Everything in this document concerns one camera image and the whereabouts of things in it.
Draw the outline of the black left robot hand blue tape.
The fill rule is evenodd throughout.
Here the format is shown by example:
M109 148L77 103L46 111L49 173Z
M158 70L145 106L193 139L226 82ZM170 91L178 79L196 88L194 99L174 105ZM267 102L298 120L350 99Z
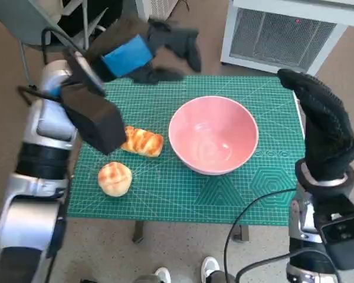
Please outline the black left robot hand blue tape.
M180 71L154 67L152 60L158 49L166 48L185 60L194 72L201 72L197 36L197 29L124 15L91 43L85 58L105 83L122 77L129 77L138 84L181 81Z

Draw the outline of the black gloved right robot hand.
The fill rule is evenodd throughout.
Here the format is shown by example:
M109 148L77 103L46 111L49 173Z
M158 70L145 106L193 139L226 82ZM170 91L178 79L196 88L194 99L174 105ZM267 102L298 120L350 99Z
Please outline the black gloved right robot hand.
M294 91L306 116L305 162L316 181L340 179L354 161L354 131L343 102L317 78L289 69L277 72Z

